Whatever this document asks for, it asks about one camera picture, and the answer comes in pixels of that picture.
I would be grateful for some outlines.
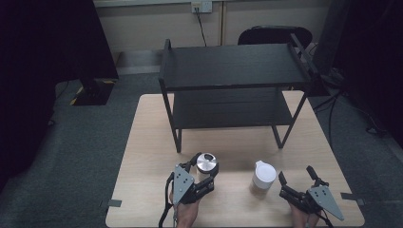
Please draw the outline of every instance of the gray carpet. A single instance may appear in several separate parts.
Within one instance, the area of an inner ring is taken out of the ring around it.
[[[70,82],[56,101],[55,125],[33,165],[9,180],[0,196],[0,227],[106,227],[106,204],[137,102],[142,94],[160,92],[157,76],[122,76],[105,106],[69,105],[80,87]],[[58,85],[57,93],[65,85]],[[324,100],[310,99],[313,106]],[[329,112],[317,114],[327,136]],[[368,134],[368,125],[366,115],[340,97],[333,111],[332,146],[352,191],[365,201],[360,207],[364,227],[401,227],[401,149],[396,154],[388,138]]]

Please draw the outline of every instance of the robotic hand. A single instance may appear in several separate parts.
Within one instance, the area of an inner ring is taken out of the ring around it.
[[[199,183],[195,183],[195,179],[189,174],[190,167],[196,164],[199,156],[202,156],[202,153],[196,154],[190,161],[186,163],[179,163],[175,165],[175,171],[172,172],[168,180],[166,180],[165,209],[163,211],[163,215],[161,216],[159,227],[163,227],[163,221],[165,220],[169,209],[173,205],[178,205],[179,203],[194,203],[214,190],[214,178],[219,173],[218,163],[209,171],[210,176]],[[170,204],[168,202],[168,186],[171,181],[173,181],[172,188],[174,204]]]
[[[297,192],[287,186],[287,180],[284,178],[284,174],[281,171],[278,174],[278,180],[281,183],[279,195],[295,205],[299,210],[306,214],[316,214],[323,219],[329,227],[333,227],[327,216],[325,218],[319,213],[322,210],[326,210],[338,219],[344,220],[332,193],[329,191],[329,183],[320,179],[312,166],[309,165],[306,170],[311,176],[311,179],[315,181],[315,184],[308,189],[306,193]]]

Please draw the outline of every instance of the chair backrest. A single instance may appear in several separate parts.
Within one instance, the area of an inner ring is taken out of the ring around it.
[[[302,27],[256,26],[245,30],[238,39],[238,45],[286,44],[292,42],[290,33],[294,33],[304,48],[312,42],[312,33]]]

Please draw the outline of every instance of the wall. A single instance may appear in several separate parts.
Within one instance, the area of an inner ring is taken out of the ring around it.
[[[235,45],[242,31],[257,25],[306,27],[317,42],[330,0],[213,2],[201,15],[208,46]],[[97,8],[112,52],[204,46],[201,27],[190,3]]]

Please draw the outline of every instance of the black shelf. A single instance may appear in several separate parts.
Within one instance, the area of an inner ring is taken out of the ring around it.
[[[175,92],[176,129],[288,125],[290,110],[278,88]]]
[[[291,44],[172,48],[166,40],[159,81],[177,151],[183,129],[265,125],[282,148],[307,97],[305,92],[291,115],[282,90],[309,90],[316,76],[315,66],[308,61],[307,70]],[[174,92],[173,110],[168,92]],[[288,125],[282,140],[277,125]]]
[[[178,47],[163,58],[168,91],[306,86],[309,74],[291,44]]]

